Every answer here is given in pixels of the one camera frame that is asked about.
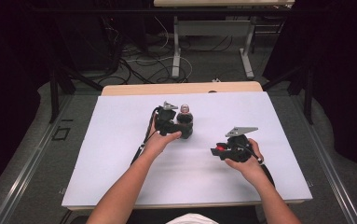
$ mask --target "white table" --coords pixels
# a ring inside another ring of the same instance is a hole
[[[156,7],[262,7],[292,5],[295,0],[155,0]],[[178,21],[174,17],[174,59],[172,77],[179,77],[181,49],[180,35],[231,35],[246,36],[244,48],[240,56],[249,79],[254,78],[254,72],[248,58],[251,40],[254,35],[256,17],[250,21]]]
[[[170,143],[155,160],[135,208],[260,203],[254,187],[210,151],[227,140],[225,134],[234,126],[259,128],[246,135],[259,143],[286,202],[312,199],[268,94],[259,89],[256,82],[106,88],[94,109],[62,206],[78,210],[97,204],[130,166],[152,110],[164,101],[190,106],[194,132],[186,140]]]

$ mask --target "table leg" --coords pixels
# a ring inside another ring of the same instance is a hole
[[[181,59],[181,50],[179,48],[178,18],[174,17],[174,59],[172,61],[172,78],[179,77],[179,63]]]
[[[251,48],[251,42],[254,35],[255,24],[256,24],[256,17],[251,17],[251,23],[250,23],[250,27],[248,28],[244,49],[240,49],[240,55],[242,59],[242,64],[244,65],[245,76],[247,76],[248,79],[254,79],[254,72],[251,67],[250,59],[248,58],[248,52]]]

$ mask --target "black controller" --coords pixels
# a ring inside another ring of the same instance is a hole
[[[173,122],[176,112],[173,109],[177,106],[164,103],[164,106],[156,108],[158,112],[155,117],[155,129],[160,135],[165,136],[167,133],[176,133],[181,131],[181,138],[187,139],[193,133],[193,123],[176,124]]]
[[[211,148],[211,152],[214,156],[219,156],[221,161],[231,159],[245,162],[254,155],[254,150],[244,134],[229,137],[227,143],[217,143],[215,148]]]

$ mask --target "gray carpet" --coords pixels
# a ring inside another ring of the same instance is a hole
[[[223,37],[196,37],[189,38],[188,42],[183,42],[183,47],[194,49],[211,49],[217,45]],[[259,36],[256,41],[255,53],[250,55],[250,60],[255,72],[255,80],[265,83],[261,77],[264,66],[267,63],[268,55],[272,51],[276,38],[273,36]],[[182,57],[190,61],[191,65],[182,62],[182,68],[186,75],[193,71],[189,77],[189,82],[209,82],[214,78],[221,81],[243,81],[247,80],[239,57],[238,48],[243,43],[241,38],[234,38],[228,50],[220,52],[190,52],[183,51]],[[220,49],[227,46],[228,41],[224,42]],[[167,49],[153,47],[151,50],[158,53],[168,52],[166,56],[172,55]],[[126,57],[127,60],[136,59],[137,55]],[[171,64],[172,60],[163,61],[166,65]],[[151,66],[140,66],[130,63],[135,71],[151,80],[160,81],[160,77],[167,77],[167,73],[156,73],[163,69],[160,63]],[[125,77],[128,75],[126,69],[122,68],[114,74]],[[117,84],[121,80],[109,78],[102,82],[103,85]],[[136,77],[130,78],[130,84],[141,83]],[[270,99],[275,106],[280,118],[281,125],[287,135],[291,147],[296,155],[300,168],[307,180],[312,183],[310,187],[314,197],[312,201],[291,205],[291,208],[303,221],[303,223],[349,223],[343,214],[336,199],[334,189],[331,187],[330,180],[325,175],[325,171],[320,165],[319,157],[314,149],[311,137],[306,127],[306,123],[301,118],[300,111],[295,107],[295,96],[289,96],[286,92],[286,84],[282,83],[269,91]],[[25,190],[20,195],[17,203],[12,205],[11,213],[7,214],[4,220],[7,223],[59,223],[66,213],[66,209],[61,207],[63,195],[60,191],[67,187],[71,173],[73,172],[76,156],[80,149],[83,137],[89,125],[92,109],[95,106],[97,92],[76,82],[78,91],[74,96],[66,96],[67,107],[62,111],[62,115],[53,126],[52,133],[58,129],[69,128],[69,133],[65,140],[51,140],[46,142],[44,153],[34,173],[31,181],[26,185]],[[50,115],[50,104],[48,98],[48,85],[42,87],[39,92],[42,95],[42,104],[38,110],[33,125],[24,137],[21,146],[11,160],[6,171],[0,178],[0,209],[4,205],[4,200],[14,186],[16,178],[20,175],[23,165],[29,160],[32,153],[39,149],[39,143],[44,136],[48,126]],[[348,194],[357,209],[357,164],[335,153],[333,149],[333,130],[330,123],[323,113],[322,107],[314,101],[312,108],[314,128],[321,137],[324,148],[333,159],[339,176],[341,177]],[[54,138],[64,136],[64,132],[58,132]],[[89,211],[74,212],[68,222],[74,217],[88,215]]]

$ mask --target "hand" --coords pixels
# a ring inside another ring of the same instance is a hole
[[[181,136],[181,132],[170,133],[166,136],[160,135],[156,132],[155,129],[155,117],[154,114],[152,126],[149,132],[148,141],[145,143],[143,155],[150,155],[153,159],[155,159],[163,150],[164,148],[173,140],[179,138]]]
[[[261,158],[263,161],[264,158],[263,155],[260,153],[259,145],[257,144],[257,142],[255,142],[255,140],[251,138],[249,138],[248,141],[252,145],[254,154],[256,154],[256,156]],[[225,163],[231,168],[240,171],[244,178],[255,187],[259,182],[264,181],[265,178],[268,179],[262,167],[260,167],[259,162],[253,156],[246,162],[236,162],[230,159],[225,159]]]

